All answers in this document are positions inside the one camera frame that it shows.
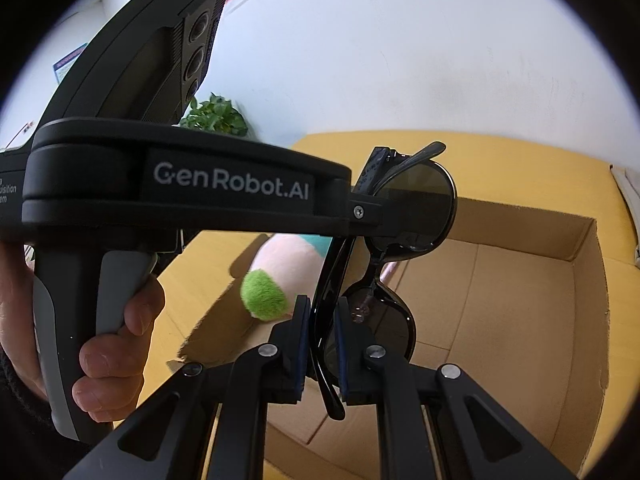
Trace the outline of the left hand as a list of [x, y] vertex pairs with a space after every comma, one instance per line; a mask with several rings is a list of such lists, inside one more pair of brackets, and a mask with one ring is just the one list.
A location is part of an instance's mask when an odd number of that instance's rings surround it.
[[[21, 245], [1, 245], [1, 347], [22, 383], [39, 399], [47, 397], [32, 320], [34, 272]], [[73, 386], [81, 411], [96, 422], [117, 422], [137, 407], [143, 387], [154, 322], [165, 305], [163, 287], [148, 278], [126, 304], [125, 325], [96, 336], [79, 353], [84, 376]]]

